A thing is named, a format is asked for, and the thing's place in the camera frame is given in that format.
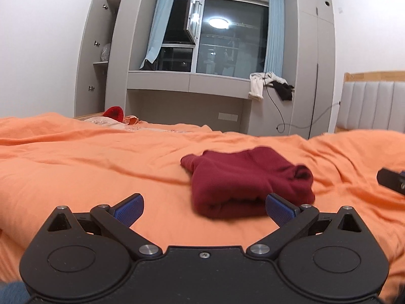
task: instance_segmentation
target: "wall switch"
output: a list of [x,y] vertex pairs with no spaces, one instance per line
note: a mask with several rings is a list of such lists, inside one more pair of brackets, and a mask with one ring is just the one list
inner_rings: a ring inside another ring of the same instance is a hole
[[229,113],[218,113],[218,119],[219,120],[227,120],[227,121],[238,121],[238,115],[237,114],[229,114]]

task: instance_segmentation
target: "maroon sweatshirt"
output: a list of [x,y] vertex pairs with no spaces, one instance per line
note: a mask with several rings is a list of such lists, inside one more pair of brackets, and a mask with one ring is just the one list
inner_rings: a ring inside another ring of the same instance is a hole
[[265,200],[276,193],[295,205],[313,203],[313,175],[270,147],[237,153],[205,151],[184,156],[181,165],[192,173],[194,210],[209,218],[266,215]]

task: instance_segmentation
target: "power cord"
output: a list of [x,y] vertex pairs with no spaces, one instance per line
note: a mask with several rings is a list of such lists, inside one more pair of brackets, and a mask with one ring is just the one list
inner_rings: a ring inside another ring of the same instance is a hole
[[[311,122],[311,124],[310,124],[309,126],[307,126],[307,127],[299,127],[299,126],[295,126],[294,124],[286,124],[286,123],[284,122],[283,115],[282,115],[280,109],[278,108],[278,106],[276,105],[276,103],[274,102],[274,100],[271,98],[270,93],[269,93],[269,89],[267,89],[267,86],[266,86],[266,91],[267,91],[267,95],[269,95],[269,97],[270,97],[271,101],[273,102],[274,106],[277,108],[278,112],[280,113],[281,120],[283,120],[283,123],[278,124],[277,127],[276,127],[276,130],[277,130],[277,132],[278,132],[279,134],[282,134],[283,132],[285,132],[286,126],[294,127],[294,128],[297,128],[297,129],[308,129],[308,128],[311,128],[314,124],[316,124],[316,123],[319,121],[320,118],[322,118],[322,116],[325,115],[325,113],[326,113],[327,111],[329,111],[330,109],[332,109],[333,107],[335,107],[335,106],[337,106],[337,105],[340,105],[340,102],[337,102],[337,103],[335,103],[335,104],[332,104],[332,105],[329,106],[315,121]],[[280,131],[280,130],[279,130],[279,127],[280,127],[280,126],[283,126],[283,131]]]

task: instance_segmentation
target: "orange bedsheet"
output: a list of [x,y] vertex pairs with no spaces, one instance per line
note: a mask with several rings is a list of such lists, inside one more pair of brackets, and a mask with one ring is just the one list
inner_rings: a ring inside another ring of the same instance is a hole
[[0,280],[19,278],[19,258],[55,206],[87,212],[134,192],[145,198],[145,212],[132,228],[163,249],[170,244],[246,247],[275,230],[275,223],[266,217],[214,221],[196,215],[190,176],[180,158],[206,149],[234,152],[268,145],[312,170],[320,211],[352,205],[362,216],[390,261],[381,298],[392,301],[405,283],[405,199],[375,179],[381,167],[405,169],[405,135],[358,130],[306,141],[186,125],[162,128],[189,132],[126,132],[57,114],[0,119]]

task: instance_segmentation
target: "headboard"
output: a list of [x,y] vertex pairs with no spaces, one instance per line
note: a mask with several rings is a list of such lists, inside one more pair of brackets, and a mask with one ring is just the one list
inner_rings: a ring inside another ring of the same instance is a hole
[[405,132],[405,71],[345,74],[336,132]]

